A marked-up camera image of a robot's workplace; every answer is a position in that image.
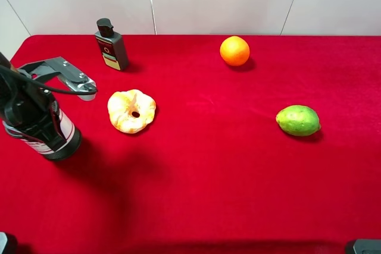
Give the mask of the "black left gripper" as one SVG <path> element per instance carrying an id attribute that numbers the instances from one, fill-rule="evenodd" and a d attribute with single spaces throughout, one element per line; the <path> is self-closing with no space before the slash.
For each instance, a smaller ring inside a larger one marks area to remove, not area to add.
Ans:
<path id="1" fill-rule="evenodd" d="M 44 85 L 57 78 L 68 90 L 57 93 L 77 95 L 83 101 L 95 99 L 96 83 L 62 57 L 24 64 L 21 74 Z M 1 73 L 1 120 L 5 131 L 36 152 L 66 151 L 66 115 L 51 92 Z"/>

